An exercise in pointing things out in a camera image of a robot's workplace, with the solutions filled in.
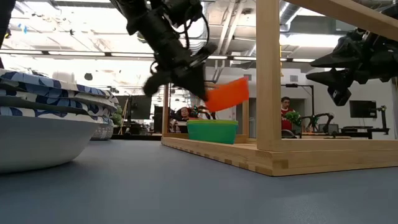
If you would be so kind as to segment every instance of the man in red shirt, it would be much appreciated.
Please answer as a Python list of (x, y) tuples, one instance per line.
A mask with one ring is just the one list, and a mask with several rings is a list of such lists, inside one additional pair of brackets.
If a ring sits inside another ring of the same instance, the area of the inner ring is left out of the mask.
[(294, 111), (293, 109), (289, 108), (290, 98), (287, 96), (282, 97), (282, 99), (280, 100), (280, 103), (281, 103), (280, 113), (282, 115), (282, 130), (291, 131), (293, 129), (292, 123), (284, 117), (284, 115), (286, 115), (287, 112)]

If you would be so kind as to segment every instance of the wooden post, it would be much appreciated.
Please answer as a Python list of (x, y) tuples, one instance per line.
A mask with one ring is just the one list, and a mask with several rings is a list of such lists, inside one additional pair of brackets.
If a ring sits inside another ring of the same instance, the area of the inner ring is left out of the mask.
[(164, 85), (162, 136), (166, 137), (168, 132), (169, 132), (169, 85)]
[(257, 2), (257, 148), (281, 140), (279, 0)]
[(249, 137), (249, 100), (242, 103), (242, 134)]
[(285, 0), (398, 41), (398, 20), (352, 0)]

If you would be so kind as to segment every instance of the orange cloth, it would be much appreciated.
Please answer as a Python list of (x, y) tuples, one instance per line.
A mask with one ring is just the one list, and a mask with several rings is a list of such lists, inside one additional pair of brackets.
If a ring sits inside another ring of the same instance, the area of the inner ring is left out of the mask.
[(236, 106), (249, 99), (247, 78), (240, 78), (219, 88), (207, 91), (206, 107), (210, 112), (217, 112)]

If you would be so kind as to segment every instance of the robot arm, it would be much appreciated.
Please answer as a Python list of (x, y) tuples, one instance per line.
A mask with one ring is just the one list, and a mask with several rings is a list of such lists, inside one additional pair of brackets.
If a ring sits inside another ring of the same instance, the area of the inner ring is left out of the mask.
[(216, 119), (216, 113), (215, 112), (209, 112), (207, 107), (205, 106), (194, 106), (193, 107), (193, 113), (198, 115), (198, 114), (204, 114), (207, 119)]
[(144, 93), (152, 96), (161, 85), (173, 83), (206, 101), (204, 60), (217, 46), (207, 43), (197, 54), (192, 55), (189, 48), (179, 41), (179, 33), (172, 27), (184, 25), (187, 39), (187, 21), (192, 23), (204, 18), (200, 1), (150, 0), (150, 9), (145, 0), (111, 2), (127, 19), (129, 35), (140, 32), (154, 51), (156, 72), (151, 69), (152, 76), (144, 86)]
[[(398, 4), (379, 11), (398, 19)], [(388, 82), (398, 76), (398, 42), (357, 28), (341, 37), (332, 53), (316, 59), (311, 66), (332, 68), (328, 72), (308, 74), (307, 79), (326, 85), (335, 104), (344, 106), (351, 96), (348, 88), (354, 81), (365, 84), (378, 78)]]
[(328, 117), (328, 121), (326, 122), (326, 124), (325, 124), (325, 126), (323, 127), (323, 130), (322, 130), (324, 133), (328, 134), (329, 133), (330, 121), (332, 121), (332, 119), (335, 118), (335, 116), (333, 114), (331, 114), (331, 113), (320, 113), (320, 114), (316, 114), (315, 116), (311, 115), (311, 116), (302, 117), (302, 120), (306, 119), (306, 118), (310, 119), (310, 122), (307, 125), (306, 129), (309, 129), (309, 127), (312, 127), (312, 129), (315, 131), (315, 129), (317, 128), (318, 120), (322, 116), (327, 116)]

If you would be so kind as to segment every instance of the desk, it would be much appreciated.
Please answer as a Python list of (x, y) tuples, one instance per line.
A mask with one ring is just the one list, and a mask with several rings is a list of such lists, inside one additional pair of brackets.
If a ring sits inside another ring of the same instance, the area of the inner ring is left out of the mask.
[(388, 134), (389, 128), (361, 128), (361, 127), (345, 127), (341, 129), (341, 135), (351, 136), (353, 138), (368, 138), (373, 139), (373, 133)]
[(302, 139), (351, 139), (350, 136), (331, 136), (331, 135), (326, 135), (323, 133), (303, 133), (301, 135)]
[(90, 142), (68, 164), (0, 175), (0, 217), (13, 224), (392, 224), (397, 172), (266, 177), (155, 141)]
[(180, 133), (185, 133), (185, 134), (188, 133), (188, 127), (186, 121), (177, 121), (175, 123), (175, 126), (178, 127)]

